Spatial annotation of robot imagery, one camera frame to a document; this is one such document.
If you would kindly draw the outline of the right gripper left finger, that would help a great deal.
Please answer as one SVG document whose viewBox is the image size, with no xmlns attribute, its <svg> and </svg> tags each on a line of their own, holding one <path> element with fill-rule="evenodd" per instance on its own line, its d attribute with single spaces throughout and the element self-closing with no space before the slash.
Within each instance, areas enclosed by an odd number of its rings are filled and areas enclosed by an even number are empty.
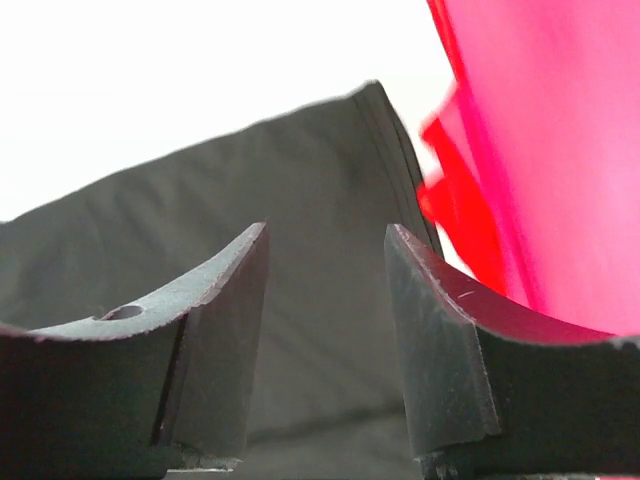
<svg viewBox="0 0 640 480">
<path fill-rule="evenodd" d="M 269 270 L 255 223 L 211 259 L 101 318 L 1 329 L 5 475 L 236 468 Z"/>
</svg>

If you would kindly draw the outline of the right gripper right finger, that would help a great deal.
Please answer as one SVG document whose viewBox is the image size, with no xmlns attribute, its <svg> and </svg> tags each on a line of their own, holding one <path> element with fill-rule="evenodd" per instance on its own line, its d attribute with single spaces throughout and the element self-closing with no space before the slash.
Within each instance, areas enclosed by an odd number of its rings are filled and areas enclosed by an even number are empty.
<svg viewBox="0 0 640 480">
<path fill-rule="evenodd" d="M 523 307 L 406 228 L 384 253 L 412 455 L 426 475 L 635 475 L 639 340 Z"/>
</svg>

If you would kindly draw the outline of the black t shirt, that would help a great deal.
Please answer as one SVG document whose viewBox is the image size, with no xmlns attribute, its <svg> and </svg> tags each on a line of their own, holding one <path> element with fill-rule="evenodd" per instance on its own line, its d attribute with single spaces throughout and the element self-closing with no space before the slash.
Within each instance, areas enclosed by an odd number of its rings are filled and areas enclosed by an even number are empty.
<svg viewBox="0 0 640 480">
<path fill-rule="evenodd" d="M 270 272 L 242 479 L 416 479 L 384 261 L 431 247 L 383 86 L 115 173 L 1 227 L 1 319 L 101 316 L 266 222 Z"/>
</svg>

